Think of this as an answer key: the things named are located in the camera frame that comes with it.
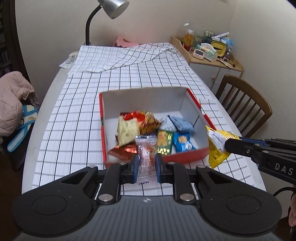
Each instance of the blue round object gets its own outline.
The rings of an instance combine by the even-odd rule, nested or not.
[[[226,46],[231,46],[231,47],[233,47],[233,45],[232,45],[232,40],[229,39],[228,37],[223,37],[221,40],[226,41]]]

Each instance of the gray gripper base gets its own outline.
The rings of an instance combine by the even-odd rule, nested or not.
[[[101,206],[82,228],[60,237],[41,238],[21,233],[16,241],[279,241],[273,234],[235,237],[207,224],[192,205],[181,205],[173,196],[122,196],[113,205]]]

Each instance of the yellow snack package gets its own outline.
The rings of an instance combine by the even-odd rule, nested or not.
[[[225,159],[230,155],[229,152],[225,150],[225,142],[232,138],[240,140],[240,138],[232,133],[226,131],[215,131],[214,129],[206,126],[207,128],[207,138],[209,141],[209,164],[211,168],[215,168],[220,165]]]

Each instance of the wall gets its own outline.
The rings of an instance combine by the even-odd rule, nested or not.
[[[296,139],[296,9],[286,0],[238,0],[229,32],[242,78],[268,100],[273,114],[254,138]],[[262,174],[270,193],[290,184]],[[278,195],[287,215],[291,192]]]
[[[91,23],[90,42],[111,46],[118,35],[139,43],[168,42],[184,21],[204,22],[209,30],[227,32],[236,2],[130,0],[127,10],[115,20],[100,10]],[[23,59],[41,100],[59,64],[85,42],[85,23],[97,5],[96,0],[15,0]]]

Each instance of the desk lamp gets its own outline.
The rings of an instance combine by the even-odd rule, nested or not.
[[[111,19],[115,19],[120,14],[122,14],[129,5],[129,2],[126,0],[98,0],[98,2],[99,2],[99,5],[90,14],[89,18],[86,21],[85,45],[90,45],[90,43],[89,43],[89,26],[91,24],[91,20],[102,7],[103,7],[104,11],[106,12],[106,14]]]

